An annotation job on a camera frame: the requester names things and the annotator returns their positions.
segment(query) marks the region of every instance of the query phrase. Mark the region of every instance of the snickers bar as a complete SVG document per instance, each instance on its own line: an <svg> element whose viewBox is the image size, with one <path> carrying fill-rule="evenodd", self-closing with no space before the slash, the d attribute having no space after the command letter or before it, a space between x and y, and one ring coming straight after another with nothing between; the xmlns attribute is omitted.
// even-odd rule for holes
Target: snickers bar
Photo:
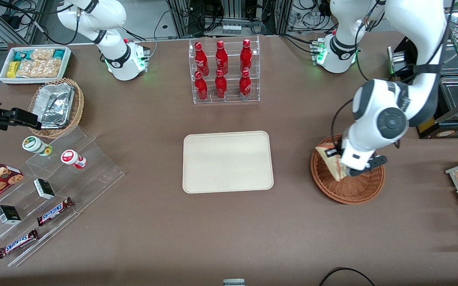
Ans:
<svg viewBox="0 0 458 286"><path fill-rule="evenodd" d="M34 239L39 239L39 237L37 230L33 229L30 233L21 237L20 239L17 239L13 243L9 244L7 247L0 248L0 259L4 258L5 256L9 255L10 252L24 246L24 244L27 244L28 242Z"/></svg>
<svg viewBox="0 0 458 286"><path fill-rule="evenodd" d="M43 216L37 218L38 226L43 226L48 220L53 219L71 205L73 205L73 202L70 197L67 197L67 199L62 201L59 205L55 206L52 210L49 210Z"/></svg>

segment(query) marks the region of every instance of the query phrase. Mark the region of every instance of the table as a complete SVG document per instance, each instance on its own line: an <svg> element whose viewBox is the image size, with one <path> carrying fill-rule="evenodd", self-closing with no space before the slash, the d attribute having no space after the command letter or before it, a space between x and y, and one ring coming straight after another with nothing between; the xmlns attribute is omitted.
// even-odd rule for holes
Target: table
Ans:
<svg viewBox="0 0 458 286"><path fill-rule="evenodd" d="M385 78L397 32L365 36L359 54L369 78ZM113 78L94 45L71 46L69 77L85 96L81 126L126 176L18 268L0 261L0 285L317 285L336 266L356 268L377 285L458 284L458 197L444 170L458 165L458 139L420 140L411 128L388 157L382 192L363 205L326 197L309 158L329 135L338 107L364 83L313 67L282 38L261 37L261 102L192 103L188 41L159 42L150 71ZM36 87L2 84L3 107L27 108ZM349 108L336 123L353 121ZM269 133L271 190L186 194L182 147L194 133ZM20 166L28 129L0 131L0 162ZM357 274L325 285L367 285Z"/></svg>

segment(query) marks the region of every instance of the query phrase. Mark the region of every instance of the coca-cola bottle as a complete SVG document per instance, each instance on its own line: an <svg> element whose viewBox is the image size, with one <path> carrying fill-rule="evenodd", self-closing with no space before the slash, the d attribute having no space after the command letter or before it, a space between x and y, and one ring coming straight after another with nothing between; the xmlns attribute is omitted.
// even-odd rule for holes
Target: coca-cola bottle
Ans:
<svg viewBox="0 0 458 286"><path fill-rule="evenodd" d="M217 54L215 54L215 58L217 60L217 69L221 69L223 74L226 75L229 72L229 62L223 40L217 41Z"/></svg>
<svg viewBox="0 0 458 286"><path fill-rule="evenodd" d="M252 81L248 77L249 71L247 69L241 72L240 78L240 99L247 100L250 98L250 85Z"/></svg>
<svg viewBox="0 0 458 286"><path fill-rule="evenodd" d="M217 88L217 96L224 99L227 96L227 80L224 77L222 69L217 69L217 78L215 78L215 87Z"/></svg>
<svg viewBox="0 0 458 286"><path fill-rule="evenodd" d="M202 74L200 71L196 71L194 73L196 77L196 81L194 85L196 86L196 92L198 94L198 98L200 101L207 101L208 100L208 86L206 85L206 81L202 78Z"/></svg>
<svg viewBox="0 0 458 286"><path fill-rule="evenodd" d="M196 42L194 46L196 47L196 66L198 67L198 70L202 72L203 76L208 76L210 74L210 69L208 67L208 57L202 50L202 44L200 42Z"/></svg>
<svg viewBox="0 0 458 286"><path fill-rule="evenodd" d="M240 54L240 69L249 70L252 67L252 50L250 50L250 40L243 40L243 49L241 49Z"/></svg>

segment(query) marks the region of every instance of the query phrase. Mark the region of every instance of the small jar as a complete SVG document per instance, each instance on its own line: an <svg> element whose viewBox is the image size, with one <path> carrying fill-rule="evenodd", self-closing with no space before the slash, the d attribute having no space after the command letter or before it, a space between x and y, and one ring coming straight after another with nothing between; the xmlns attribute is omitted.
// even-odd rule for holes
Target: small jar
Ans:
<svg viewBox="0 0 458 286"><path fill-rule="evenodd" d="M66 150L63 152L61 155L61 161L66 165L73 165L77 169L86 167L86 158L83 158L74 150Z"/></svg>
<svg viewBox="0 0 458 286"><path fill-rule="evenodd" d="M31 153L39 154L40 156L49 156L52 153L52 146L44 143L36 136L29 136L22 142L22 148Z"/></svg>

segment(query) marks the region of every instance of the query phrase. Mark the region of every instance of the wicker basket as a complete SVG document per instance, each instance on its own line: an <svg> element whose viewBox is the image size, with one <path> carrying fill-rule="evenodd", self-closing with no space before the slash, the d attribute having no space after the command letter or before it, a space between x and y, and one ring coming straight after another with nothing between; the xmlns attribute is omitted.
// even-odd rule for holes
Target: wicker basket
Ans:
<svg viewBox="0 0 458 286"><path fill-rule="evenodd" d="M331 137L326 137L322 143L330 143ZM320 154L314 150L311 157L311 172L319 188L330 198L348 205L366 203L375 198L385 182L385 168L383 165L370 172L364 172L356 177L345 177L337 182L326 167Z"/></svg>
<svg viewBox="0 0 458 286"><path fill-rule="evenodd" d="M60 135L70 133L79 125L80 118L82 117L82 109L84 108L84 95L82 94L82 90L80 90L79 86L71 79L62 78L59 80L51 81L50 83L46 83L45 85L59 85L60 83L68 83L75 87L75 94L74 94L74 102L72 103L72 110L70 112L70 122L64 129L42 129L36 130L30 128L31 132L40 137L46 137L50 139L56 139ZM31 104L29 105L29 112L33 110L35 105L35 100L38 96L38 90L35 92L35 96L31 100Z"/></svg>

